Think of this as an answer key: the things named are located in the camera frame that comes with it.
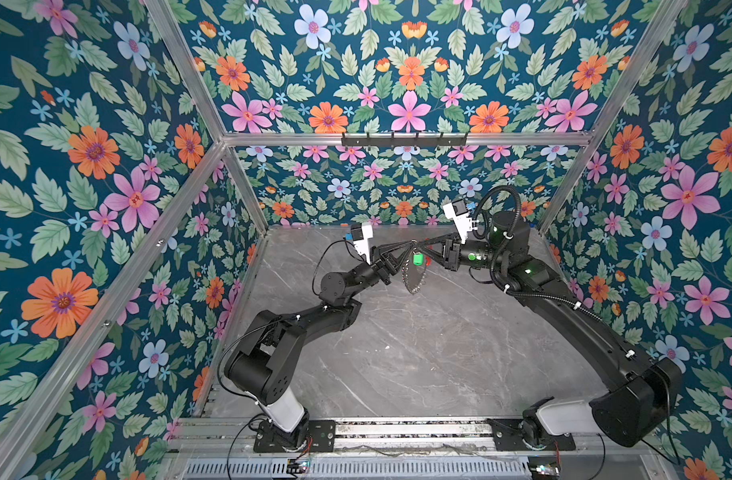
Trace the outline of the metal key organizer red handle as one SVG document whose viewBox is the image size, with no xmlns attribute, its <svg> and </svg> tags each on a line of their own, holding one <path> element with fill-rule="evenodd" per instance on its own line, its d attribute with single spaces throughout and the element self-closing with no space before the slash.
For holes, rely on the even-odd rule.
<svg viewBox="0 0 732 480">
<path fill-rule="evenodd" d="M 412 295 L 417 294 L 423 285 L 428 258 L 416 245 L 412 244 L 403 256 L 401 276 L 405 289 Z"/>
</svg>

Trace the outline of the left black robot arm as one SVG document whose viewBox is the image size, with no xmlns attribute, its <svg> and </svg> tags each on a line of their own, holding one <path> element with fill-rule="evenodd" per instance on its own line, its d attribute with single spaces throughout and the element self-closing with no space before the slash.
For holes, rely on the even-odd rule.
<svg viewBox="0 0 732 480">
<path fill-rule="evenodd" d="M 410 260 L 414 241 L 374 247 L 369 262 L 361 260 L 344 272 L 320 279 L 320 303 L 287 314 L 259 312 L 247 331 L 220 361 L 221 377 L 238 393 L 251 398 L 281 435 L 299 444 L 308 435 L 309 412 L 291 389 L 304 347 L 318 338 L 341 332 L 355 323 L 361 302 L 356 296 L 378 283 L 388 285 Z"/>
</svg>

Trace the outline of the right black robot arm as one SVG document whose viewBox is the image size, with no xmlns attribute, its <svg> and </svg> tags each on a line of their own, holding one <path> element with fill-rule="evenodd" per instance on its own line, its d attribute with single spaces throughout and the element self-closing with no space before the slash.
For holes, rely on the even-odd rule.
<svg viewBox="0 0 732 480">
<path fill-rule="evenodd" d="M 614 331 L 572 293 L 562 276 L 529 252 L 530 225 L 522 219 L 517 191 L 492 188 L 486 199 L 507 194 L 511 211 L 489 212 L 483 203 L 469 210 L 459 200 L 444 207 L 455 230 L 414 244 L 411 252 L 457 271 L 488 274 L 485 284 L 546 320 L 593 367 L 606 392 L 596 398 L 542 399 L 524 410 L 525 444 L 542 446 L 560 435 L 596 434 L 623 447 L 642 442 L 658 426 L 668 427 L 682 384 L 681 369 L 656 359 Z"/>
</svg>

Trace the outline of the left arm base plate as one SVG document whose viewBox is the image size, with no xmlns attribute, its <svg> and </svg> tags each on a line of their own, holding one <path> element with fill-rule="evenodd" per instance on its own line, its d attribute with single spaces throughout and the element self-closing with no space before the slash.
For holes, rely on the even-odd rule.
<svg viewBox="0 0 732 480">
<path fill-rule="evenodd" d="M 305 420 L 291 432 L 285 432 L 270 420 L 258 427 L 255 453 L 330 453 L 334 450 L 337 423 L 333 420 Z"/>
</svg>

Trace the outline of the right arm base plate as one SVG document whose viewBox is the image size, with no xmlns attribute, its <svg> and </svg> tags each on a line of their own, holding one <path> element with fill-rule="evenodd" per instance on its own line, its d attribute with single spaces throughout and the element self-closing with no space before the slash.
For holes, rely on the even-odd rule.
<svg viewBox="0 0 732 480">
<path fill-rule="evenodd" d="M 575 451 L 574 438 L 570 434 L 548 434 L 533 419 L 487 418 L 497 451 Z"/>
</svg>

